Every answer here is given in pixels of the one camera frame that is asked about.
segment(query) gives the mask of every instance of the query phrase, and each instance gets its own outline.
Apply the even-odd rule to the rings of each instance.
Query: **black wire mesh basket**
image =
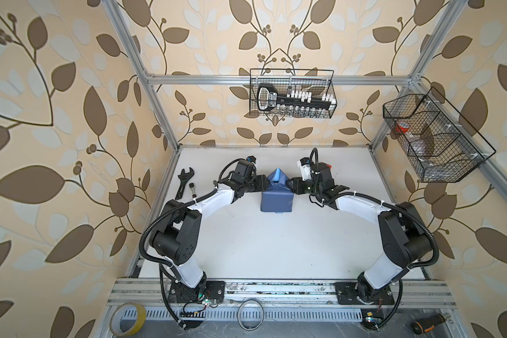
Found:
[[[332,70],[250,69],[250,114],[331,118],[338,105]]]
[[[448,117],[452,109],[458,122]],[[383,105],[383,118],[421,182],[458,182],[495,154],[492,145],[432,87],[426,95],[408,94]]]

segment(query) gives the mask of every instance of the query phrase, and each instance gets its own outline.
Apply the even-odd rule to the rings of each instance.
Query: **screwdriver handle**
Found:
[[[412,330],[415,334],[423,334],[431,331],[436,325],[442,324],[446,321],[446,318],[440,314],[433,315],[428,318],[419,319],[416,322],[411,323]]]

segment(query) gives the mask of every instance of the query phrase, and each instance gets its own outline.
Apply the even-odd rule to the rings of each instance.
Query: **roll of tape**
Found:
[[[132,307],[135,307],[137,310],[137,319],[135,320],[135,324],[126,332],[122,331],[120,328],[120,320],[126,313],[126,311],[130,310]],[[111,317],[111,321],[109,322],[109,329],[111,329],[111,333],[117,337],[131,336],[136,334],[142,327],[146,321],[146,310],[140,304],[135,303],[124,303],[118,307],[115,313]]]

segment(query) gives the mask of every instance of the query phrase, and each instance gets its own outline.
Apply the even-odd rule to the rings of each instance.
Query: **blue object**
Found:
[[[294,194],[285,185],[288,177],[278,168],[269,175],[268,179],[269,188],[261,193],[261,211],[264,213],[290,213]]]

